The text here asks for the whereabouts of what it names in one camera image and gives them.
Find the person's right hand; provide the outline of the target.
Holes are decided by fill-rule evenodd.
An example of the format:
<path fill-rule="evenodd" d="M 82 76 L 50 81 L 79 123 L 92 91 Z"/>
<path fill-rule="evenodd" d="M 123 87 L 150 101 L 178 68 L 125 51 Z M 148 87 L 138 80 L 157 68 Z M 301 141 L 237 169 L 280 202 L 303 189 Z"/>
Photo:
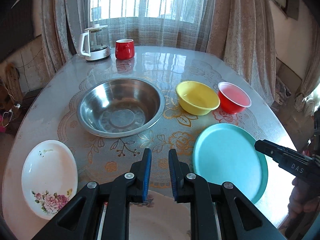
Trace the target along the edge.
<path fill-rule="evenodd" d="M 305 200 L 308 196 L 308 190 L 303 188 L 304 181 L 295 178 L 292 181 L 294 186 L 288 204 L 288 214 L 290 219 L 296 218 L 300 213 L 310 213 L 318 210 L 319 197 L 310 199 L 308 202 Z"/>

